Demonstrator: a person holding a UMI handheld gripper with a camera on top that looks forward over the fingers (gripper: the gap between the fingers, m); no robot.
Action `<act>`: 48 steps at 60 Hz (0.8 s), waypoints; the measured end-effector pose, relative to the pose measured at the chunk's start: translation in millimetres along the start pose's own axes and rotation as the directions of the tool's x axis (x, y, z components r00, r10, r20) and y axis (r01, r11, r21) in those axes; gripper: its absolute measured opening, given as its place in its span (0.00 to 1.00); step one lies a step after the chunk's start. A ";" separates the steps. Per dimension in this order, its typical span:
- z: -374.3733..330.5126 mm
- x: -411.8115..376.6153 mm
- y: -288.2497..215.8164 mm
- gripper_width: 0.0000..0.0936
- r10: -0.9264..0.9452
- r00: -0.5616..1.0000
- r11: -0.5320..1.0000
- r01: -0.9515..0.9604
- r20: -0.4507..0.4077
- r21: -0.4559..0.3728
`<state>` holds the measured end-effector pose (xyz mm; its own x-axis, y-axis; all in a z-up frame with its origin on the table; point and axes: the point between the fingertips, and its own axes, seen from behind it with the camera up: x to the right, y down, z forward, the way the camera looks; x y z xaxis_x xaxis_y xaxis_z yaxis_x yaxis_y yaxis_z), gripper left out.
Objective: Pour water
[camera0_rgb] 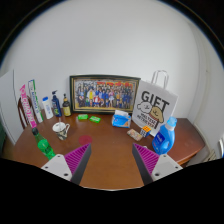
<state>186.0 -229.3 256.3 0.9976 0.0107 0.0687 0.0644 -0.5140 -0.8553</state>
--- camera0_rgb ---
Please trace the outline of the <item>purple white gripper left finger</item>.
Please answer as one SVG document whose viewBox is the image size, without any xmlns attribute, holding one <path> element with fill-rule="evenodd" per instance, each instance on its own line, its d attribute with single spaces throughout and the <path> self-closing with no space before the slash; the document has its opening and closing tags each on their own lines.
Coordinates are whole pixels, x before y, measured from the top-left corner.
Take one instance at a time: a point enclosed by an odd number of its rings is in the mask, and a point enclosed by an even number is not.
<svg viewBox="0 0 224 224">
<path fill-rule="evenodd" d="M 86 144 L 66 155 L 57 154 L 42 169 L 79 185 L 90 155 L 91 144 Z"/>
</svg>

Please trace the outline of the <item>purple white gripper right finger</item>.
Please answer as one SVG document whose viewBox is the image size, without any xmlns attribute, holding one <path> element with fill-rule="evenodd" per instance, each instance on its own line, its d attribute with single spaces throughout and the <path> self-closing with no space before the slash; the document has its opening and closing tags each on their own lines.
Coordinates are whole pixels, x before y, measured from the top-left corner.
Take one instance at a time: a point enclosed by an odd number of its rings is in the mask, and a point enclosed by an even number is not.
<svg viewBox="0 0 224 224">
<path fill-rule="evenodd" d="M 169 155 L 158 155 L 136 143 L 132 146 L 132 154 L 145 185 L 182 169 Z"/>
</svg>

